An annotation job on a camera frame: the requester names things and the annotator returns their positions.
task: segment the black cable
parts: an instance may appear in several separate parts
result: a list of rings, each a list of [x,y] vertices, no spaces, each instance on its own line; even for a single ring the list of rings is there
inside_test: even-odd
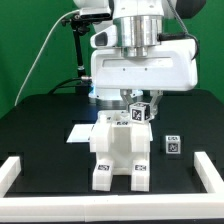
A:
[[[81,78],[71,78],[71,79],[65,80],[65,81],[59,83],[57,86],[55,86],[51,91],[48,92],[48,94],[54,94],[54,92],[57,89],[61,88],[63,85],[74,82],[74,81],[81,81]]]
[[[196,44],[196,50],[195,50],[195,54],[194,57],[192,58],[192,60],[194,60],[198,54],[199,54],[199,42],[197,40],[197,38],[189,33],[174,33],[174,34],[166,34],[166,33],[161,33],[158,36],[159,41],[169,41],[169,40],[183,40],[183,39],[193,39],[195,41]]]
[[[86,75],[86,70],[83,64],[83,57],[82,57],[82,48],[81,48],[81,43],[80,43],[80,33],[78,31],[78,27],[75,25],[72,25],[73,27],[73,36],[75,40],[75,49],[76,49],[76,59],[78,63],[78,77],[85,76]]]
[[[75,88],[75,87],[80,87],[81,85],[73,85],[73,86],[60,86],[57,89],[67,89],[67,88]]]

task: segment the black table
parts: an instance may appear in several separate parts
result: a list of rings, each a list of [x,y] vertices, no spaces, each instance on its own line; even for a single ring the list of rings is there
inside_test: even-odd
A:
[[[91,105],[85,95],[33,95],[4,116],[0,120],[0,165],[14,155],[22,161],[22,172],[6,197],[135,194],[130,191],[129,176],[114,176],[109,193],[93,191],[95,155],[89,153],[87,143],[66,143],[74,124],[93,124],[97,112],[104,109],[111,108]],[[224,177],[224,105],[211,93],[165,93],[159,114],[151,124],[154,140],[147,194],[204,193],[193,167],[195,151],[206,151]],[[166,155],[165,135],[181,136],[180,156]]]

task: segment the white block structure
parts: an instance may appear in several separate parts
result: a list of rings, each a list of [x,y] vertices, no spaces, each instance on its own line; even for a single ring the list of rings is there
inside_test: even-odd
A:
[[[208,193],[224,193],[224,182],[205,152],[196,152],[194,167]]]
[[[5,196],[20,172],[20,158],[9,157],[0,168],[0,198]]]
[[[148,121],[143,124],[135,123],[127,111],[100,111],[90,135],[90,151],[96,153],[97,159],[93,174],[93,189],[106,189],[106,191],[110,189],[110,185],[108,185],[111,184],[110,178],[107,178],[108,182],[105,182],[105,187],[101,186],[102,172],[97,171],[101,161],[113,163],[112,175],[135,174],[133,164],[141,165],[142,161],[149,166],[150,141],[152,141],[152,133]],[[145,187],[142,187],[142,178],[134,179],[135,186],[131,187],[133,190],[149,190],[149,175],[146,175],[145,181],[143,181],[146,184]]]

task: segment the white border frame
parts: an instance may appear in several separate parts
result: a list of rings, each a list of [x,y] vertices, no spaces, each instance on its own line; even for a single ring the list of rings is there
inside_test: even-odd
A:
[[[208,164],[204,162],[208,162],[207,159],[206,153],[195,153],[195,165],[200,165],[201,170],[206,169]],[[210,169],[208,180],[210,176],[217,177],[218,172],[213,168],[214,175],[210,175]],[[224,219],[224,193],[0,199],[0,222],[181,219]]]

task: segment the white block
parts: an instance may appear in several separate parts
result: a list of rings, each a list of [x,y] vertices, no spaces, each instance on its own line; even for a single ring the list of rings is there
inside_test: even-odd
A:
[[[111,138],[111,122],[97,122],[90,134],[90,152],[108,152]]]
[[[149,124],[132,124],[131,128],[131,150],[132,152],[150,152],[150,141],[152,138],[151,126]]]
[[[0,198],[0,222],[224,219],[224,194]]]
[[[20,172],[20,158],[9,157],[0,168],[0,198],[5,196]]]
[[[93,124],[76,124],[67,140],[67,143],[89,142]]]
[[[181,139],[178,135],[166,136],[166,153],[181,154]]]
[[[208,193],[224,193],[224,182],[205,152],[195,152],[194,167]]]
[[[119,221],[118,196],[89,197],[85,205],[85,222]]]
[[[111,160],[99,160],[93,172],[93,190],[110,191],[113,178],[114,162]]]
[[[146,160],[135,160],[132,167],[131,190],[149,191],[149,162]]]

